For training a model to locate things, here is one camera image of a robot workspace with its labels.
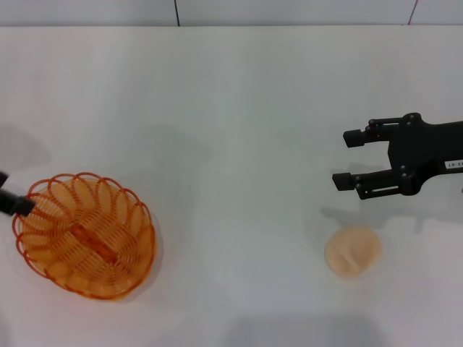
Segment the white table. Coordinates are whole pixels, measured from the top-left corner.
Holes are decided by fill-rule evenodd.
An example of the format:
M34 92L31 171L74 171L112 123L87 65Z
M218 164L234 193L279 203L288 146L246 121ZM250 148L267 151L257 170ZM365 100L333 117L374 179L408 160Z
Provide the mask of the white table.
M462 27L2 28L7 189L92 171L157 216L161 269L119 302L33 273L0 217L0 346L399 347L463 343L463 175L361 202L333 172L370 118L463 119ZM323 247L367 223L384 254L338 279Z

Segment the white sticker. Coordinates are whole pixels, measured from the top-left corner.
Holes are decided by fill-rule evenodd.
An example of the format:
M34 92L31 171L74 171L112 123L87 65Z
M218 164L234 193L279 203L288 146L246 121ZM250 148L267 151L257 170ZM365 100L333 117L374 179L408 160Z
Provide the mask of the white sticker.
M461 160L453 160L453 161L446 161L446 168L463 168L463 159Z

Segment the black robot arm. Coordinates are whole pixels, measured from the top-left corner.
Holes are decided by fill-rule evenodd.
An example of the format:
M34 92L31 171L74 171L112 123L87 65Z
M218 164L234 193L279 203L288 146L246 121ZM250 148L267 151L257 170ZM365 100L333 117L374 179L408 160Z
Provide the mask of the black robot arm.
M338 190L357 190L360 199L415 195L431 177L463 172L463 121L428 124L419 113L371 119L365 131L344 133L347 147L388 141L391 169L373 173L335 173Z
M0 172L0 187L3 186L7 180L8 175ZM18 197L4 189L0 188L0 212L6 213L7 215L29 215L30 211L34 208L35 203L26 198Z

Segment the orange wire basket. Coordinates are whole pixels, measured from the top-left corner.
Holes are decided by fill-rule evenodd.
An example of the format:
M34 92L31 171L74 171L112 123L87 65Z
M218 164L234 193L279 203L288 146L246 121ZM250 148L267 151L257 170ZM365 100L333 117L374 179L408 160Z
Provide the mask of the orange wire basket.
M35 207L16 215L16 247L37 274L92 299L120 299L138 287L156 255L150 212L107 177L63 173L31 186Z

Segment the black object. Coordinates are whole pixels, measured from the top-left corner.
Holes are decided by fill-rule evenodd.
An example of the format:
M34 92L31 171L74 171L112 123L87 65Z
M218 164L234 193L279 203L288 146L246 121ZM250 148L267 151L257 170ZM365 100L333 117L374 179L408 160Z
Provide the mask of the black object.
M415 195L431 177L463 172L463 121L428 124L419 113L402 118L371 119L365 131L344 133L347 147L389 141L391 170L335 173L338 190L357 190L360 199Z
M8 175L0 172L0 187L3 186L7 180ZM6 213L7 215L29 215L30 211L34 208L35 203L26 198L18 197L4 189L0 189L0 212Z

